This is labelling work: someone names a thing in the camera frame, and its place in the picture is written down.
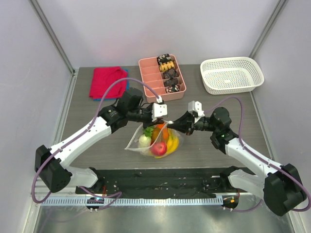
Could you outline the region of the yellow banana bunch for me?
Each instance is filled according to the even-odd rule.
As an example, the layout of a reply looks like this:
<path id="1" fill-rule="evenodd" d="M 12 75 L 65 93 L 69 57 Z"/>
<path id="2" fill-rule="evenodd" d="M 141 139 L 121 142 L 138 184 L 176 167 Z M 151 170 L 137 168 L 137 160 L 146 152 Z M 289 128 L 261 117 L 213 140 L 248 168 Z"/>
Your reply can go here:
<path id="1" fill-rule="evenodd" d="M 171 153 L 175 152 L 178 149 L 178 146 L 180 144 L 180 134 L 172 129 L 168 129 L 168 135 L 169 139 L 166 143 L 167 145 L 167 152 L 164 155 L 161 156 L 155 156 L 155 158 L 162 158 L 167 155 L 170 155 Z"/>

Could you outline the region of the orange fruit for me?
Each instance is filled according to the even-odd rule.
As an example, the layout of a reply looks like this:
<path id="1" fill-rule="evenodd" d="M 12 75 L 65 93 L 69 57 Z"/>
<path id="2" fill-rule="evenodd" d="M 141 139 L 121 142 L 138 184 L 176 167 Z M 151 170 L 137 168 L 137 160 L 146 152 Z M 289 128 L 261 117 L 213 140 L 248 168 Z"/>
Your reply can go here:
<path id="1" fill-rule="evenodd" d="M 169 139 L 168 129 L 165 127 L 165 124 L 158 124 L 154 126 L 151 139 L 155 141 L 159 135 L 163 141 L 167 141 Z"/>

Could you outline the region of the clear polka dot zip bag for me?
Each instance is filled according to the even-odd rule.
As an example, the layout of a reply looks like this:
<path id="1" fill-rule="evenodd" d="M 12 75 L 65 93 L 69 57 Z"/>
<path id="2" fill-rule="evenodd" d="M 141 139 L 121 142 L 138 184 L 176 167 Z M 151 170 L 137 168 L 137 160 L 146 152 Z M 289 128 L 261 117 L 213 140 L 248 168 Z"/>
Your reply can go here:
<path id="1" fill-rule="evenodd" d="M 169 128 L 172 125 L 172 121 L 146 128 L 139 125 L 125 149 L 156 159 L 174 153 L 182 146 L 183 137 L 177 130 Z"/>

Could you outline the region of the red apple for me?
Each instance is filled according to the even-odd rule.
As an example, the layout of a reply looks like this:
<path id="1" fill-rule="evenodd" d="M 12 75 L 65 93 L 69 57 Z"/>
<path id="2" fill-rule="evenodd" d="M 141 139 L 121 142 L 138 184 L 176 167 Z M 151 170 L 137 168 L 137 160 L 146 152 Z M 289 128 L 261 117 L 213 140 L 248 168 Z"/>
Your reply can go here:
<path id="1" fill-rule="evenodd" d="M 151 153 L 154 156 L 163 156 L 167 152 L 167 145 L 165 142 L 154 143 L 151 147 Z"/>

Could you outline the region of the white radish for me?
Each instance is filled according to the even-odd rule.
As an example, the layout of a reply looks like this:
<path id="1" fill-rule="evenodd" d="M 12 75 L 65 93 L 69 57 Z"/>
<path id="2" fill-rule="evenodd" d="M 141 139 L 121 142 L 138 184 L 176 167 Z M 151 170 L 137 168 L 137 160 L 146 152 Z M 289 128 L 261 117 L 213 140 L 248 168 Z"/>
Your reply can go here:
<path id="1" fill-rule="evenodd" d="M 147 127 L 143 130 L 142 135 L 138 139 L 138 146 L 140 148 L 146 148 L 151 145 L 153 130 L 153 127 Z"/>

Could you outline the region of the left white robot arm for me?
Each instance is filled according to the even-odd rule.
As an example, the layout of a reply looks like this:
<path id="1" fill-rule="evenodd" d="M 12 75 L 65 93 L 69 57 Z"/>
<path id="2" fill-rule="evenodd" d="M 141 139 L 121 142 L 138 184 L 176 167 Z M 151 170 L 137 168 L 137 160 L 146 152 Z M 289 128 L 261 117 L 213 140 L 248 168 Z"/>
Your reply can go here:
<path id="1" fill-rule="evenodd" d="M 140 122 L 149 127 L 163 123 L 167 105 L 159 98 L 156 102 L 142 103 L 142 92 L 129 88 L 112 105 L 102 108 L 86 126 L 64 141 L 47 148 L 42 145 L 36 150 L 35 171 L 48 187 L 56 193 L 65 187 L 84 187 L 94 194 L 100 193 L 104 179 L 90 167 L 71 167 L 71 163 L 99 140 L 125 127 L 129 121 Z"/>

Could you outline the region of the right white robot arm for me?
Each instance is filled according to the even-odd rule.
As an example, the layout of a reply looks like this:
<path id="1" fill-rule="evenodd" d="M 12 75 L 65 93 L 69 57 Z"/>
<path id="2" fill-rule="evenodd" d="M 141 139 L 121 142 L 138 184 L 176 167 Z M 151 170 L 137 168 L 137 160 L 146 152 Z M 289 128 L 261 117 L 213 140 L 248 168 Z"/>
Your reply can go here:
<path id="1" fill-rule="evenodd" d="M 263 200 L 277 216 L 296 211 L 299 204 L 311 199 L 295 166 L 284 166 L 248 147 L 231 130 L 230 124 L 229 111 L 218 107 L 209 117 L 203 112 L 187 111 L 168 127 L 186 135 L 191 135 L 194 131 L 211 132 L 210 139 L 215 149 L 240 161 L 251 170 L 251 173 L 247 173 L 234 166 L 226 169 L 219 180 L 222 190 L 229 192 L 237 188 L 249 192 Z"/>

